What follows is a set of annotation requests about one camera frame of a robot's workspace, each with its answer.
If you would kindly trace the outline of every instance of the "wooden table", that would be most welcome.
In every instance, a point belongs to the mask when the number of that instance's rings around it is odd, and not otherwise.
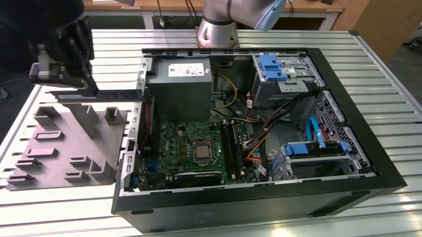
[[[198,15],[202,10],[202,0],[190,0],[193,8]],[[91,4],[91,0],[83,0],[85,15],[100,16],[141,16],[144,19],[145,29],[153,29],[152,17],[160,16],[156,0],[137,0],[134,6],[126,6],[120,3]],[[184,0],[158,0],[162,16],[188,16],[189,12]],[[293,17],[297,18],[323,18],[319,30],[328,31],[333,25],[337,14],[344,8],[335,0],[332,5],[320,3],[315,0],[293,0]],[[289,4],[280,17],[288,17]]]

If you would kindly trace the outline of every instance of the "wire bundle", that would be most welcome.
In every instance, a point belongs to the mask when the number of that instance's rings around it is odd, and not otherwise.
[[[293,14],[294,14],[294,7],[292,6],[290,0],[288,0],[288,4],[289,4],[288,17],[293,17]]]

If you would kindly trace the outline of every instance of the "aluminum extrusion table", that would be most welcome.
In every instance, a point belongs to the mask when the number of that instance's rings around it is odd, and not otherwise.
[[[320,48],[408,186],[336,216],[176,235],[417,236],[422,231],[422,108],[361,38],[348,32],[238,31],[238,41],[241,47]],[[196,47],[196,38],[193,30],[93,30],[93,43],[93,78],[98,88],[125,89],[134,87],[141,48]],[[25,138],[34,129],[31,114],[38,104],[63,110],[47,94],[51,89],[58,90],[34,86],[0,146],[0,237],[136,236],[137,230],[109,213],[113,185],[17,192],[5,189],[6,178],[26,146]],[[93,104],[96,111],[109,106],[132,109],[132,103]]]

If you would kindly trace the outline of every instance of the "side panel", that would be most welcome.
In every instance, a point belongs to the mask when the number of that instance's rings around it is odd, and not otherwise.
[[[282,219],[317,216],[319,211],[336,214],[369,197],[364,193],[331,193],[277,197],[248,201],[154,208],[126,211],[120,215],[141,232],[166,232],[181,229],[228,226]]]

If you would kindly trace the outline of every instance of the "white label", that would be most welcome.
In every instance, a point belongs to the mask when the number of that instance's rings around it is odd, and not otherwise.
[[[252,108],[252,106],[253,106],[253,102],[252,102],[252,100],[246,100],[246,101],[245,101],[245,104],[246,104],[246,107],[250,109],[250,108]]]
[[[121,9],[140,9],[137,6],[122,6]]]
[[[341,11],[341,9],[327,9],[327,11]]]
[[[202,63],[177,63],[168,66],[169,77],[197,77],[204,75]]]
[[[268,156],[272,157],[276,154],[276,150],[270,150]]]
[[[265,176],[265,168],[261,165],[258,165],[257,171],[260,174],[262,174],[262,176]]]
[[[282,71],[284,73],[294,73],[294,70],[292,68],[284,68]]]

